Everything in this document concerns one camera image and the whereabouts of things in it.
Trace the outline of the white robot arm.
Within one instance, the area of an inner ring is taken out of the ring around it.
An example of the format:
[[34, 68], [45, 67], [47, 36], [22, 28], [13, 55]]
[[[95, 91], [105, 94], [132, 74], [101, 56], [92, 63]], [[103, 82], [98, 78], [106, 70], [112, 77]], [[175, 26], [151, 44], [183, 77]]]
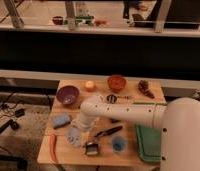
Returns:
[[109, 104], [102, 95], [92, 95], [81, 103], [73, 125], [85, 132], [100, 116], [161, 129], [160, 171], [200, 171], [199, 101], [185, 97], [167, 105]]

